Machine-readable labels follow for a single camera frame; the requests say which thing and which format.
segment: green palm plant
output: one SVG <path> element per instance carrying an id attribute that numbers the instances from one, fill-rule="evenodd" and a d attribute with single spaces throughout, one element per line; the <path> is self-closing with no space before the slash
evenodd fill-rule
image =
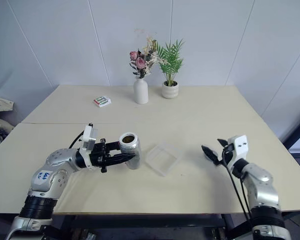
<path id="1" fill-rule="evenodd" d="M 169 45 L 166 43 L 165 47 L 157 43 L 156 49 L 158 56 L 163 60 L 160 63 L 160 68 L 165 76 L 166 85 L 171 87 L 175 85 L 175 76 L 182 66 L 183 58 L 180 58 L 180 51 L 185 42 L 181 39 Z"/>

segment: white flower pot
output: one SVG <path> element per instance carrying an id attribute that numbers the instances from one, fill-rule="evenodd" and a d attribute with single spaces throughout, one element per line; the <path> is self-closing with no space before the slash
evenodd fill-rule
<path id="1" fill-rule="evenodd" d="M 166 99 L 173 99 L 178 96 L 179 84 L 176 82 L 175 86 L 166 86 L 165 82 L 162 83 L 162 96 Z"/>
<path id="2" fill-rule="evenodd" d="M 144 78 L 136 77 L 136 81 L 133 84 L 134 100 L 137 104 L 146 104 L 149 101 L 148 98 L 148 84 Z"/>

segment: dried flower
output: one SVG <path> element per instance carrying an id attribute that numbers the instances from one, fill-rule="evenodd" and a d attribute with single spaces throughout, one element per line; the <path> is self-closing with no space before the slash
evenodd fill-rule
<path id="1" fill-rule="evenodd" d="M 130 52 L 130 59 L 131 60 L 136 60 L 138 57 L 138 53 L 136 51 L 131 51 Z"/>
<path id="2" fill-rule="evenodd" d="M 167 61 L 159 57 L 157 53 L 158 43 L 151 37 L 147 37 L 147 45 L 141 52 L 131 51 L 130 52 L 130 66 L 134 69 L 133 74 L 138 76 L 140 79 L 144 78 L 146 75 L 150 74 L 150 68 L 156 64 L 166 64 Z"/>
<path id="3" fill-rule="evenodd" d="M 147 66 L 146 61 L 143 60 L 141 57 L 138 57 L 136 59 L 135 64 L 138 69 L 144 69 Z"/>

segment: transparent plastic box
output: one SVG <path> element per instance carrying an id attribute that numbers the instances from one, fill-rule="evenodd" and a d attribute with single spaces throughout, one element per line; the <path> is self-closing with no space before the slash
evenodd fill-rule
<path id="1" fill-rule="evenodd" d="M 180 161 L 182 152 L 165 142 L 155 146 L 147 155 L 145 162 L 157 173 L 166 176 Z"/>

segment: table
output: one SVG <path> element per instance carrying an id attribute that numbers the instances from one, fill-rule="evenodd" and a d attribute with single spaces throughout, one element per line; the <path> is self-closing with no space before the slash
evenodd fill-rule
<path id="1" fill-rule="evenodd" d="M 19 213 L 34 172 L 89 122 L 107 142 L 137 133 L 143 156 L 160 142 L 184 154 L 166 177 L 146 164 L 76 172 L 56 213 L 241 213 L 226 169 L 205 160 L 201 150 L 205 144 L 220 153 L 216 138 L 240 134 L 248 137 L 247 160 L 273 175 L 282 210 L 300 210 L 299 165 L 234 86 L 181 87 L 175 99 L 163 99 L 154 87 L 146 105 L 134 103 L 132 93 L 131 87 L 59 86 L 0 145 L 0 213 Z M 98 108 L 95 95 L 107 95 L 113 104 Z"/>

